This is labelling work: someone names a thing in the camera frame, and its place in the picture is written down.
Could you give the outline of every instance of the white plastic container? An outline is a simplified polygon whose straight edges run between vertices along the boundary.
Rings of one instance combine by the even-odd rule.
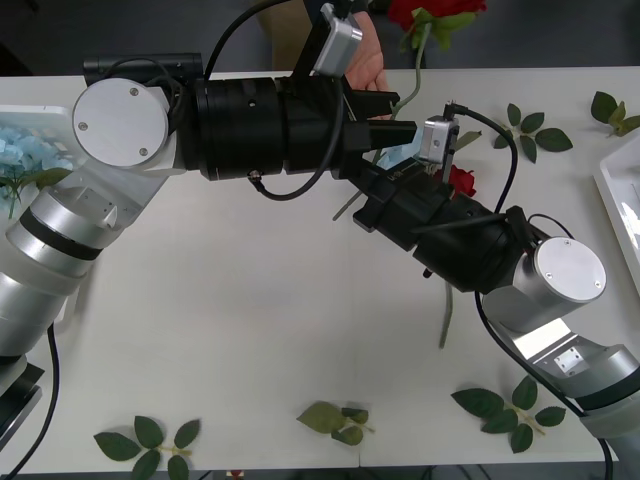
[[[594,177],[640,293],[640,129],[600,162]]]
[[[69,160],[74,168],[82,165],[87,158],[75,134],[73,133],[71,110],[64,107],[0,105],[0,127],[17,127],[28,130],[32,135],[55,146],[60,158]],[[20,217],[38,194],[37,188],[31,185],[21,193],[22,202],[16,202],[11,221]],[[3,212],[0,212],[0,232],[4,232],[11,223]]]

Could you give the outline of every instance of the black power cord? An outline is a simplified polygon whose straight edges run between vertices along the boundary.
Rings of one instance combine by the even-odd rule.
[[[156,87],[161,83],[165,83],[166,86],[168,86],[171,90],[169,98],[169,111],[167,112],[167,117],[169,118],[169,135],[171,135],[176,131],[180,121],[182,120],[183,98],[185,95],[184,86],[169,74],[169,71],[164,67],[164,65],[152,58],[147,57],[125,58],[122,60],[118,60],[113,65],[111,65],[102,76],[102,79],[104,80],[110,78],[120,65],[136,61],[152,63],[162,72],[162,75],[158,75],[157,77],[145,83],[145,87]]]
[[[509,169],[507,182],[504,186],[504,189],[502,190],[502,194],[500,194],[500,199],[498,200],[495,209],[495,213],[500,213],[500,210],[502,210],[504,202],[507,199],[507,195],[509,195],[509,190],[511,190],[511,185],[513,185],[513,180],[516,178],[516,171],[518,170],[518,148],[516,147],[516,142],[513,141],[513,137],[509,135],[504,128],[502,128],[493,120],[485,117],[484,115],[481,115],[478,112],[474,112],[473,110],[470,110],[465,106],[457,105],[455,103],[452,103],[447,107],[451,108],[453,112],[457,113],[458,115],[471,117],[480,123],[484,123],[486,126],[495,130],[502,138],[507,141],[507,144],[511,149],[511,168]]]
[[[511,148],[511,168],[509,170],[509,176],[507,177],[507,182],[504,186],[504,189],[502,190],[502,194],[500,195],[500,199],[498,200],[498,204],[496,205],[496,209],[495,209],[496,214],[500,213],[500,210],[502,209],[502,206],[507,198],[507,195],[509,194],[509,190],[511,189],[511,185],[513,185],[513,180],[516,176],[516,170],[518,168],[518,149],[516,147],[515,142],[513,141],[513,137],[511,137],[505,131],[504,128],[502,128],[493,120],[490,120],[484,115],[480,115],[477,112],[469,110],[467,107],[456,105],[454,103],[454,104],[451,104],[449,108],[453,109],[453,112],[457,114],[466,115],[492,128],[507,141],[509,147]],[[548,220],[551,220],[552,222],[555,222],[560,228],[564,230],[564,232],[569,236],[569,238],[573,238],[573,236],[571,235],[571,232],[569,232],[569,230],[556,219],[549,217],[548,215],[538,213],[529,217],[529,221],[531,221],[531,219],[535,217],[546,218]],[[586,414],[582,410],[580,410],[576,405],[574,405],[560,390],[558,390],[545,377],[543,377],[534,367],[529,365],[526,360],[520,357],[517,353],[513,352],[502,341],[500,336],[495,332],[495,330],[491,326],[489,322],[489,318],[487,317],[487,315],[484,313],[484,310],[482,309],[482,299],[480,298],[480,292],[475,292],[475,300],[476,300],[476,308],[478,309],[478,314],[480,315],[482,324],[484,325],[485,329],[487,330],[491,338],[493,338],[493,340],[498,344],[498,346],[507,355],[509,355],[509,357],[511,357],[511,359],[514,362],[520,365],[529,375],[531,375],[531,377],[533,377],[540,385],[542,385],[547,390],[549,390],[551,394],[558,399],[558,401],[560,401],[563,405],[565,405],[577,417],[580,417],[580,418],[585,417]],[[598,443],[600,444],[600,447],[602,448],[602,453],[604,454],[604,462],[605,462],[604,480],[612,480],[613,479],[613,458],[611,456],[611,450],[609,449],[609,445],[607,444],[606,441],[600,438],[597,440],[598,440]]]
[[[327,168],[329,168],[329,165],[331,165],[331,159],[333,158],[333,154],[336,151],[336,148],[338,146],[338,141],[340,140],[340,134],[342,133],[342,117],[344,115],[344,100],[342,98],[342,95],[343,95],[342,81],[340,79],[334,79],[333,85],[336,90],[335,94],[336,94],[336,100],[337,100],[336,116],[333,121],[333,130],[331,131],[329,146],[327,147],[327,150],[324,154],[324,158],[320,162],[318,169],[311,176],[311,178],[309,178],[309,180],[307,180],[307,182],[304,185],[302,185],[302,187],[300,187],[298,190],[291,193],[284,194],[284,195],[279,195],[279,194],[271,193],[265,188],[265,186],[262,184],[262,177],[260,176],[259,173],[252,172],[249,174],[249,181],[253,184],[254,187],[256,187],[256,190],[258,190],[262,195],[264,195],[268,199],[279,201],[279,202],[286,202],[288,200],[293,200],[294,198],[300,197],[301,195],[308,192],[311,189],[311,187],[313,187],[318,182],[318,180],[320,180],[320,177],[322,176],[324,171]]]
[[[56,410],[56,404],[58,403],[58,394],[60,393],[60,361],[58,360],[58,347],[56,346],[56,337],[53,332],[53,324],[47,330],[47,338],[49,340],[49,350],[51,351],[51,366],[53,373],[53,380],[51,384],[51,400],[49,401],[49,410],[47,410],[47,416],[44,419],[44,423],[42,424],[42,429],[36,438],[36,441],[33,442],[29,451],[22,457],[22,460],[18,462],[13,470],[9,474],[7,474],[2,480],[12,480],[13,478],[20,473],[22,467],[26,465],[26,463],[31,459],[35,451],[38,449],[42,440],[44,440],[47,431],[49,430],[49,426],[51,425],[51,420],[53,419],[53,412]]]
[[[567,237],[569,237],[571,240],[575,240],[574,236],[571,235],[571,232],[569,231],[569,229],[567,227],[565,227],[564,225],[562,225],[558,220],[556,220],[553,217],[550,217],[549,215],[545,215],[544,213],[534,213],[533,215],[531,215],[529,217],[529,219],[527,220],[527,222],[531,223],[531,219],[532,218],[546,218],[547,220],[551,220],[553,223],[555,223],[556,225],[558,225],[558,227],[560,227],[562,229],[562,231],[564,231],[564,233],[566,233]]]
[[[484,313],[482,309],[482,300],[480,298],[480,292],[475,292],[476,299],[476,308],[478,309],[478,314],[480,315],[480,319],[482,320],[482,324],[484,328],[487,330],[491,338],[498,344],[498,346],[507,354],[511,359],[520,365],[529,375],[531,375],[540,385],[545,387],[547,390],[551,392],[551,394],[556,397],[564,406],[566,406],[571,412],[573,412],[577,417],[585,417],[586,413],[576,407],[560,390],[558,390],[555,386],[553,386],[545,377],[543,377],[535,368],[527,363],[522,357],[520,357],[517,353],[513,352],[507,345],[502,341],[500,336],[495,332],[491,324],[489,323],[489,318]],[[613,458],[611,457],[611,450],[609,449],[609,445],[606,441],[598,438],[598,443],[602,448],[602,453],[604,454],[605,461],[605,475],[604,480],[612,480],[613,478]]]
[[[206,472],[202,476],[200,476],[200,478],[198,478],[198,480],[204,480],[205,478],[207,478],[207,476],[209,476],[212,473],[213,473],[213,470],[209,470],[208,472]]]
[[[218,61],[218,57],[222,52],[227,40],[231,38],[231,35],[242,25],[244,22],[253,17],[256,13],[260,13],[267,8],[274,7],[276,5],[280,5],[281,3],[288,2],[290,0],[266,0],[257,5],[246,10],[242,15],[236,18],[231,25],[227,27],[222,36],[218,39],[218,43],[216,43],[216,47],[213,49],[211,56],[209,57],[209,61],[207,62],[207,68],[204,70],[204,79],[209,80],[211,77],[211,73],[213,72],[213,67],[215,67],[216,62]]]

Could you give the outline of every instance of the blue flowers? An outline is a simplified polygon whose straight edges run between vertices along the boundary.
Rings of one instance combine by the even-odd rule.
[[[27,185],[53,185],[72,169],[55,146],[27,130],[0,125],[0,211],[8,211],[9,218]]]

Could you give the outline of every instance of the black cable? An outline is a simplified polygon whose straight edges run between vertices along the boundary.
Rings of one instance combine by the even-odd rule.
[[[507,216],[502,213],[494,213],[493,215],[485,215],[484,217],[475,217],[475,218],[469,218],[466,220],[458,220],[456,222],[438,223],[435,225],[425,225],[422,227],[412,228],[410,231],[411,233],[431,233],[431,232],[436,232],[438,230],[451,230],[455,228],[477,227],[480,225],[486,225],[488,223],[501,222],[505,218],[507,218]]]
[[[533,215],[531,215],[529,217],[529,219],[527,220],[527,222],[531,223],[531,219],[532,218],[546,218],[547,220],[551,220],[553,223],[555,223],[556,225],[558,225],[563,231],[564,233],[567,234],[567,237],[569,237],[571,240],[575,240],[574,236],[571,235],[571,232],[569,231],[569,229],[567,227],[565,227],[564,225],[562,225],[558,220],[556,220],[553,217],[550,217],[549,215],[545,215],[544,213],[534,213]]]
[[[207,473],[203,474],[200,478],[198,478],[198,480],[204,480],[205,478],[207,478],[207,475],[213,473],[213,470],[209,470]]]
[[[582,410],[576,407],[573,403],[569,401],[569,399],[563,395],[563,393],[554,387],[545,377],[543,377],[535,368],[527,363],[522,357],[513,352],[507,345],[502,341],[500,336],[495,332],[491,324],[489,323],[489,318],[482,308],[482,300],[480,299],[480,292],[475,292],[476,299],[476,308],[478,309],[478,314],[480,315],[480,319],[482,320],[482,324],[484,328],[487,330],[491,338],[498,344],[498,346],[507,354],[513,361],[515,361],[518,365],[520,365],[524,371],[526,371],[529,375],[531,375],[540,385],[545,387],[551,394],[558,399],[564,406],[566,406],[571,412],[573,412],[577,417],[582,418],[586,416]],[[604,454],[604,462],[605,462],[605,476],[604,480],[612,480],[613,479],[613,458],[611,457],[611,450],[609,449],[609,445],[606,441],[598,438],[598,443],[600,444],[600,448],[602,448],[602,453]]]
[[[311,189],[311,187],[313,187],[318,182],[318,180],[320,180],[320,177],[322,176],[324,171],[327,168],[329,168],[329,166],[331,165],[331,159],[333,158],[333,154],[336,151],[336,148],[338,146],[338,141],[340,140],[340,134],[342,133],[342,117],[344,115],[344,100],[342,99],[342,81],[340,79],[334,79],[333,85],[336,90],[336,99],[337,99],[336,116],[335,116],[335,119],[333,120],[333,130],[331,132],[329,146],[327,147],[327,150],[324,154],[324,158],[320,162],[318,169],[311,176],[311,178],[307,180],[307,182],[304,185],[302,185],[302,187],[300,187],[298,190],[294,192],[287,193],[284,195],[279,195],[279,194],[269,192],[265,188],[265,186],[262,184],[262,179],[259,176],[257,178],[249,177],[249,181],[253,184],[254,187],[256,187],[256,190],[258,190],[262,195],[264,195],[268,199],[275,200],[278,202],[286,202],[288,200],[293,200],[294,198],[300,197],[301,195],[308,192]]]
[[[513,137],[509,135],[504,128],[502,128],[493,120],[485,117],[484,115],[481,115],[478,112],[474,112],[473,110],[469,110],[465,106],[457,105],[455,103],[451,104],[451,107],[453,108],[453,111],[455,113],[471,117],[474,120],[477,120],[480,123],[484,123],[486,126],[498,132],[498,134],[507,141],[507,144],[511,149],[511,168],[509,169],[509,176],[507,177],[507,182],[505,183],[504,189],[500,194],[500,198],[495,209],[495,213],[500,213],[500,210],[502,210],[504,202],[507,199],[507,195],[509,195],[509,190],[511,190],[511,185],[513,185],[513,180],[516,177],[516,171],[518,169],[518,148],[516,147],[516,142],[514,142]]]
[[[11,472],[6,475],[2,480],[12,480],[15,478],[22,467],[26,465],[26,463],[31,459],[35,451],[38,449],[42,440],[44,440],[47,431],[49,430],[49,426],[51,425],[51,420],[53,419],[53,412],[56,410],[56,404],[58,403],[58,394],[60,393],[60,361],[58,360],[58,347],[56,346],[56,337],[53,332],[53,324],[47,330],[47,338],[49,339],[49,350],[51,351],[51,366],[53,373],[53,380],[51,384],[51,400],[49,401],[49,410],[47,410],[47,416],[44,419],[44,423],[42,424],[42,429],[36,438],[36,441],[33,442],[29,451],[22,457],[22,460],[18,462]]]
[[[367,472],[367,475],[369,475],[371,478],[373,478],[374,480],[382,480],[382,478],[380,477],[380,475],[378,475],[376,472],[374,472],[373,470],[371,470],[368,467],[360,467],[362,468],[362,470],[364,470],[365,472]]]
[[[218,39],[218,43],[216,43],[216,47],[213,49],[213,53],[209,57],[209,61],[207,62],[207,68],[204,70],[204,78],[205,80],[209,80],[211,77],[211,73],[213,72],[213,67],[215,67],[216,62],[218,61],[218,57],[222,52],[227,40],[231,38],[231,35],[242,25],[244,22],[253,17],[256,13],[260,13],[267,8],[274,7],[276,5],[280,5],[281,3],[288,2],[289,0],[266,0],[257,5],[246,10],[242,15],[236,18],[231,25],[227,27],[222,36]]]
[[[486,478],[487,480],[492,480],[491,475],[489,475],[487,473],[487,471],[485,470],[485,468],[482,465],[476,465],[476,467],[478,467],[480,469],[480,471],[484,475],[484,478]]]
[[[184,98],[184,86],[169,74],[169,71],[166,69],[164,65],[162,65],[157,60],[154,60],[153,58],[147,58],[147,57],[123,58],[122,60],[118,60],[117,62],[112,64],[109,68],[107,68],[107,71],[102,76],[102,79],[104,80],[104,79],[110,78],[111,75],[115,73],[115,69],[120,65],[123,65],[125,63],[130,63],[130,62],[137,62],[137,61],[152,63],[153,65],[158,67],[160,71],[162,71],[162,75],[159,75],[149,80],[147,83],[144,84],[145,87],[155,87],[158,85],[159,82],[165,82],[169,87],[169,89],[171,90],[171,95],[169,99],[169,111],[167,112],[167,117],[169,118],[168,134],[171,135],[173,132],[176,131],[180,123],[180,120],[182,119],[182,105],[183,105],[182,99]]]
[[[466,478],[467,480],[473,480],[473,478],[471,478],[471,475],[469,475],[469,472],[467,472],[467,469],[462,465],[456,465],[456,468],[460,470],[460,472],[464,475],[464,478]]]
[[[420,480],[431,480],[431,477],[433,476],[433,471],[436,469],[436,465],[432,465],[430,467],[425,468],[424,472],[422,473],[422,476],[420,477]]]

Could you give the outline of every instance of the white tray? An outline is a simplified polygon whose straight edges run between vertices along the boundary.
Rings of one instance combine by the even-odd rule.
[[[600,162],[594,177],[640,293],[640,130]]]

